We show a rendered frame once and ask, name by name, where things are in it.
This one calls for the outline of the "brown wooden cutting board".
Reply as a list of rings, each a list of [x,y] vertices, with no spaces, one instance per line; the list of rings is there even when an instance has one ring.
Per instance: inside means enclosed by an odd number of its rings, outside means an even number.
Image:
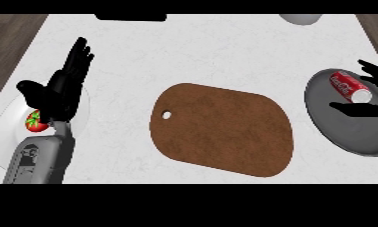
[[[290,164],[290,119],[263,95],[176,84],[157,99],[150,130],[173,160],[258,177],[278,175]]]

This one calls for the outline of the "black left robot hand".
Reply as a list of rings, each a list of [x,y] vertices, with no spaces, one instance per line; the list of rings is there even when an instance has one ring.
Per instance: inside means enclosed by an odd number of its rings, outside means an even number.
[[[70,50],[64,67],[54,73],[48,85],[23,80],[17,89],[24,95],[27,105],[41,111],[41,121],[70,122],[76,116],[83,83],[95,54],[88,40],[80,37]]]

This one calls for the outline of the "grey pan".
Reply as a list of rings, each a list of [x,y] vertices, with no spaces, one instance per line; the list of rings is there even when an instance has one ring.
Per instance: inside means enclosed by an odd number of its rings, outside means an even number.
[[[349,117],[330,106],[348,100],[331,85],[337,69],[321,70],[309,80],[305,103],[312,122],[328,140],[346,151],[378,157],[378,118]]]

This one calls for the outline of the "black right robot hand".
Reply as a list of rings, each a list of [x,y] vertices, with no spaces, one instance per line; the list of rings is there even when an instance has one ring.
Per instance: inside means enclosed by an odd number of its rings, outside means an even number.
[[[362,65],[362,70],[368,73],[368,76],[362,76],[361,79],[378,87],[378,66],[362,59],[358,60],[358,63]],[[331,102],[330,106],[349,117],[378,118],[378,105],[376,104]]]

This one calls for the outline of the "red tomato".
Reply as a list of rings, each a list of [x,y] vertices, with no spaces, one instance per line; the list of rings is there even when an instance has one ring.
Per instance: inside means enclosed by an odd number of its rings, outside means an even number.
[[[41,111],[35,110],[26,119],[26,128],[30,132],[39,133],[49,129],[49,125],[41,122]]]

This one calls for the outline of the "grey round object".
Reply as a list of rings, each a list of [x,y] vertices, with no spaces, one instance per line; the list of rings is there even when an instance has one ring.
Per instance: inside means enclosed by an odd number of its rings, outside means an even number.
[[[283,19],[294,25],[308,26],[315,24],[323,15],[321,14],[281,14]]]

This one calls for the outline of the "white plate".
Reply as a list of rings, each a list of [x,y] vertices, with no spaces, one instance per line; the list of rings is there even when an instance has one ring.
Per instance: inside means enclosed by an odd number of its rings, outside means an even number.
[[[35,109],[27,105],[23,95],[18,95],[0,114],[0,167],[8,168],[18,144],[27,137],[55,134],[49,127],[43,132],[32,132],[26,127],[29,115]],[[72,120],[72,131],[76,138],[80,137],[91,116],[91,97],[88,90],[82,91],[77,114]]]

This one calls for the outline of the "red soda can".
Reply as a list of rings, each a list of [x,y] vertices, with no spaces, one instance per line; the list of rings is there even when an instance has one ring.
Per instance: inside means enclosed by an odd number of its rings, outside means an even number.
[[[370,103],[373,93],[362,82],[345,71],[331,74],[330,82],[337,92],[351,103]]]

